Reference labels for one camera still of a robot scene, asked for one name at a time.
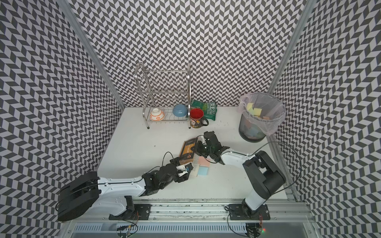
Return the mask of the pink sticky note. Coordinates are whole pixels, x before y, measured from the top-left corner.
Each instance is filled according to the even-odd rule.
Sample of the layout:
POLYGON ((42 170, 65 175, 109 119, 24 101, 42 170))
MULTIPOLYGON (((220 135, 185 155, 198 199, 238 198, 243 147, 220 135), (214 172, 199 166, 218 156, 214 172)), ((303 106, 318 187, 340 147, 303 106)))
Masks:
POLYGON ((201 166, 201 167, 209 167, 210 166, 210 162, 207 161, 204 157, 199 157, 198 158, 198 164, 201 166))

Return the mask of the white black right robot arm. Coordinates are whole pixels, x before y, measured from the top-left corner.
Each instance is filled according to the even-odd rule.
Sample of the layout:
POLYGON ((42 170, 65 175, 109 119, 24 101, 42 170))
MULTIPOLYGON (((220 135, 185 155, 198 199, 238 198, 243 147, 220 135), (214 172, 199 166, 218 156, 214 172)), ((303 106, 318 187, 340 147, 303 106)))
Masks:
POLYGON ((195 146, 191 149, 214 163, 244 169, 252 185, 251 192, 242 203, 246 211, 257 211, 286 183, 286 176, 266 152, 258 149, 248 154, 222 146, 213 131, 196 137, 195 146))

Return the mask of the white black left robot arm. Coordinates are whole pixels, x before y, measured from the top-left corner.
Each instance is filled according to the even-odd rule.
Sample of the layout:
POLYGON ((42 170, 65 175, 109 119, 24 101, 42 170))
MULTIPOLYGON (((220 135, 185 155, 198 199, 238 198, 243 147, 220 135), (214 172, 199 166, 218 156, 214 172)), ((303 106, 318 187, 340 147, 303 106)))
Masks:
POLYGON ((84 214, 108 213, 119 219, 133 215, 135 197, 151 196, 172 182, 184 182, 193 170, 192 163, 169 163, 135 178, 110 179, 88 172, 64 185, 59 191, 58 221, 66 222, 84 214))

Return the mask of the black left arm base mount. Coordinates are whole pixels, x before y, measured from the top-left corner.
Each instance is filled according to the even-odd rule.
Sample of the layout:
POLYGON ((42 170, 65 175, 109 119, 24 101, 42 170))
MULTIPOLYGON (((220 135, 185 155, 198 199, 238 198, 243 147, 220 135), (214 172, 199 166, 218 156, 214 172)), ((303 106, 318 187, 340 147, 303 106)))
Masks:
POLYGON ((124 196, 126 210, 118 216, 109 215, 111 221, 143 220, 147 221, 151 213, 151 204, 134 205, 132 196, 124 196))

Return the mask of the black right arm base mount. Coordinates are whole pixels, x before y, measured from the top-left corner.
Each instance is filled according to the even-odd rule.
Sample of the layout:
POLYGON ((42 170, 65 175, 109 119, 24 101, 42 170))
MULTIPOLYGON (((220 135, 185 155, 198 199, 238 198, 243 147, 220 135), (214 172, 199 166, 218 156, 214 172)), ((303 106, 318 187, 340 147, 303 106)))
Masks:
POLYGON ((228 206, 225 206, 225 210, 229 213, 229 218, 233 221, 270 220, 270 213, 266 204, 261 205, 257 210, 252 210, 244 202, 242 204, 229 204, 228 206))

